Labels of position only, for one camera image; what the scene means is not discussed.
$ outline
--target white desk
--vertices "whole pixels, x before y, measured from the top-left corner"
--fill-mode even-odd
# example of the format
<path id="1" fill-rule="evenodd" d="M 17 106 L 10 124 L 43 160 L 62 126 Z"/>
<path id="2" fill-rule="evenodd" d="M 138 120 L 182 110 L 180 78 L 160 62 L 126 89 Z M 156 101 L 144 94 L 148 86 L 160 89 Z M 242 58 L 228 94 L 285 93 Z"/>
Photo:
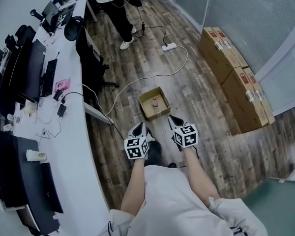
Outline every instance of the white desk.
<path id="1" fill-rule="evenodd" d="M 84 17 L 86 3 L 87 0 L 78 0 L 73 16 Z M 46 37 L 46 32 L 42 28 L 38 29 L 36 38 L 43 43 Z M 70 89 L 64 93 L 82 93 L 81 63 L 75 41 L 66 40 L 61 29 L 52 38 L 53 44 L 47 47 L 44 70 L 47 62 L 55 59 L 60 52 L 54 82 L 71 78 Z M 40 138 L 34 133 L 41 134 L 43 128 L 57 134 L 60 130 L 57 122 L 59 105 L 53 101 L 52 96 L 46 97 L 37 113 L 29 117 L 23 110 L 19 110 L 17 104 L 15 116 L 20 117 L 20 123 L 15 126 L 14 135 L 39 142 Z M 60 234 L 51 235 L 96 236 L 107 226 L 109 210 L 90 148 L 83 97 L 70 94 L 65 105 L 65 115 L 59 119 L 61 132 L 56 138 L 41 139 L 39 145 L 39 150 L 48 154 L 47 162 L 51 164 L 64 212 L 57 213 Z"/>

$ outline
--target cardboard box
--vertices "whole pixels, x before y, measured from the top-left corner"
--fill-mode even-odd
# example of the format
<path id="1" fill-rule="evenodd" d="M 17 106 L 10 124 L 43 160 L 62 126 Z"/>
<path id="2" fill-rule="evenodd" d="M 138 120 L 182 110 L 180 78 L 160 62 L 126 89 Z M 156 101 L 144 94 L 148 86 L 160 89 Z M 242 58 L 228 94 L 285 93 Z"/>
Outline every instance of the cardboard box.
<path id="1" fill-rule="evenodd" d="M 220 85 L 234 68 L 240 67 L 235 56 L 224 47 L 222 39 L 211 27 L 203 28 L 199 49 Z"/>
<path id="2" fill-rule="evenodd" d="M 242 133 L 268 124 L 264 108 L 241 67 L 231 72 L 223 83 L 222 90 Z"/>
<path id="3" fill-rule="evenodd" d="M 255 89 L 255 92 L 256 92 L 256 95 L 257 97 L 259 98 L 259 100 L 261 101 L 261 104 L 265 110 L 265 114 L 267 116 L 267 119 L 268 119 L 268 122 L 269 124 L 272 124 L 275 122 L 275 118 L 273 116 L 273 113 L 272 113 L 272 109 L 270 107 L 270 104 L 260 86 L 260 84 L 258 83 L 258 81 L 256 81 L 255 79 L 255 76 L 253 74 L 253 72 L 251 71 L 251 69 L 248 67 L 248 68 L 245 68 L 244 69 L 244 72 L 246 73 L 250 83 L 252 84 L 252 86 L 254 87 Z"/>
<path id="4" fill-rule="evenodd" d="M 212 29 L 216 32 L 216 34 L 222 39 L 224 46 L 228 48 L 231 53 L 235 56 L 241 68 L 246 68 L 248 66 L 247 62 L 240 54 L 235 45 L 230 41 L 230 39 L 226 36 L 226 34 L 219 27 L 212 27 Z"/>
<path id="5" fill-rule="evenodd" d="M 157 108 L 153 107 L 152 105 L 153 97 L 156 97 L 158 100 Z M 145 117 L 148 120 L 154 120 L 171 111 L 171 105 L 169 104 L 161 87 L 154 88 L 140 95 L 139 103 L 141 105 Z"/>

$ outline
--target keyboard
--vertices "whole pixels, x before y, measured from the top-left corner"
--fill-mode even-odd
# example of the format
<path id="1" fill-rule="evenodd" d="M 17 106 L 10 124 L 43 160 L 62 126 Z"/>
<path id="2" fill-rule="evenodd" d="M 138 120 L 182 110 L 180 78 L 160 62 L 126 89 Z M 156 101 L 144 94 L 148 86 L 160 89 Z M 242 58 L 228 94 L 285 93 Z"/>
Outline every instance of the keyboard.
<path id="1" fill-rule="evenodd" d="M 40 164 L 40 167 L 43 174 L 47 200 L 49 201 L 53 211 L 63 213 L 63 210 L 56 192 L 53 175 L 51 173 L 50 163 L 42 163 Z"/>
<path id="2" fill-rule="evenodd" d="M 43 84 L 41 89 L 41 97 L 46 97 L 53 94 L 54 77 L 58 59 L 48 62 L 46 72 L 43 76 Z"/>

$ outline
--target power strip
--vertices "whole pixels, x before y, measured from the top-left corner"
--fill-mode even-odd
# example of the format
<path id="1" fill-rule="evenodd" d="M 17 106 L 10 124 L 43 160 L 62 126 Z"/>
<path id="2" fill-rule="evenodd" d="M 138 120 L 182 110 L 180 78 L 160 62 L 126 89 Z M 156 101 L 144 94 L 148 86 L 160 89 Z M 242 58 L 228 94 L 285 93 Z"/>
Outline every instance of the power strip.
<path id="1" fill-rule="evenodd" d="M 167 46 L 166 45 L 163 45 L 162 46 L 162 50 L 165 52 L 165 51 L 169 51 L 171 49 L 175 49 L 177 48 L 177 44 L 175 43 L 171 43 L 171 44 L 168 44 Z"/>

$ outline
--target open cardboard box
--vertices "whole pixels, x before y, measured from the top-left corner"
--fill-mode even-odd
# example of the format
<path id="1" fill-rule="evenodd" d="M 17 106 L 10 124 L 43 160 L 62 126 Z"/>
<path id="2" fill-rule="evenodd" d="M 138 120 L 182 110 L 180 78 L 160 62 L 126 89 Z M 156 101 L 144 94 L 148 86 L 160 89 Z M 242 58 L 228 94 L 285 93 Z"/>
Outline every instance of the open cardboard box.
<path id="1" fill-rule="evenodd" d="M 156 97 L 158 100 L 157 108 L 152 105 L 153 97 Z M 171 111 L 171 105 L 161 87 L 154 88 L 140 95 L 139 102 L 143 109 L 143 113 L 148 120 L 154 120 Z"/>

